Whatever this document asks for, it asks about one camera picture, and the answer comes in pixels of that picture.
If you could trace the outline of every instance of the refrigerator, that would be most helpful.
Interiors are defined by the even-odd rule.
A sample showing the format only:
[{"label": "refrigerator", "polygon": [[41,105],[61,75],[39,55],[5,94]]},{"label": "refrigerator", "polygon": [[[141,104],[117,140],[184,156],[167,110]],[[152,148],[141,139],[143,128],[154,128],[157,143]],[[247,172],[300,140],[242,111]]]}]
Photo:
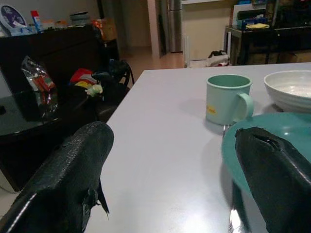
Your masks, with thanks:
[{"label": "refrigerator", "polygon": [[167,0],[169,42],[171,52],[182,52],[182,0]]}]

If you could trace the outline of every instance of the green mug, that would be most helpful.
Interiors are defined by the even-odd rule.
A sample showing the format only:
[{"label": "green mug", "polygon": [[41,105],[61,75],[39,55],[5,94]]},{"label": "green mug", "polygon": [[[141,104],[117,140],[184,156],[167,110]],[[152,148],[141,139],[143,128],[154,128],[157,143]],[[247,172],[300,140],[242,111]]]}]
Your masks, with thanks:
[{"label": "green mug", "polygon": [[223,74],[207,79],[206,119],[220,125],[231,125],[250,117],[254,111],[249,97],[252,81],[244,76]]}]

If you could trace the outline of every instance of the white bowl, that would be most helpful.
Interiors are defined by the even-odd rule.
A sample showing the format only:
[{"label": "white bowl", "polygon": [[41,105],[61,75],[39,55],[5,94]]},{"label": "white bowl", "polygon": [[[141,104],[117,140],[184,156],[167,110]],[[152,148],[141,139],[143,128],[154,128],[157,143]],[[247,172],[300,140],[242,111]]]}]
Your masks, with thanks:
[{"label": "white bowl", "polygon": [[264,77],[264,84],[285,112],[311,113],[311,70],[272,73]]}]

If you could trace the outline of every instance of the yellow object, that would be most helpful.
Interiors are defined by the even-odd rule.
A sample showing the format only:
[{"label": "yellow object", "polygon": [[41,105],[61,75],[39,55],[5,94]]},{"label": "yellow object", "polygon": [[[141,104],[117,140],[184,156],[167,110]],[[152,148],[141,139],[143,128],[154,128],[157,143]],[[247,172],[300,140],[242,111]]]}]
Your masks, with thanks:
[{"label": "yellow object", "polygon": [[56,23],[55,23],[55,28],[56,29],[66,29],[68,27],[68,24],[67,24],[67,22],[66,21],[57,21]]},{"label": "yellow object", "polygon": [[214,108],[213,106],[211,106],[211,105],[208,105],[208,106],[207,106],[207,111],[208,111],[210,114],[212,114],[212,115],[215,115],[215,114],[216,114],[215,108]]},{"label": "yellow object", "polygon": [[91,88],[89,88],[88,90],[86,90],[86,93],[89,95],[89,96],[96,96],[97,94],[101,94],[103,93],[103,88],[101,85],[98,85],[98,84],[95,84],[93,85]]},{"label": "yellow object", "polygon": [[84,81],[80,81],[80,82],[77,82],[75,84],[75,86],[80,86],[80,87],[84,87],[85,89],[89,89],[91,88],[93,85],[92,84],[89,84],[87,82],[84,82]]},{"label": "yellow object", "polygon": [[270,26],[268,24],[257,23],[257,24],[247,25],[246,28],[248,28],[248,29],[265,29],[265,28],[270,28]]},{"label": "yellow object", "polygon": [[101,30],[103,40],[113,40],[117,38],[116,26],[112,18],[93,20],[93,24]]}]

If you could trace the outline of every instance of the bottle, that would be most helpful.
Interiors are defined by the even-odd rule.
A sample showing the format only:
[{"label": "bottle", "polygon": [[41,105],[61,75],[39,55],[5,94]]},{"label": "bottle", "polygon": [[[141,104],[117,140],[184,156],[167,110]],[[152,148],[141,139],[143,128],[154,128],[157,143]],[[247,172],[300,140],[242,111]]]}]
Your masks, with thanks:
[{"label": "bottle", "polygon": [[33,21],[35,24],[35,29],[38,33],[43,33],[42,23],[40,21],[40,17],[37,11],[31,11],[31,16],[33,17]]}]

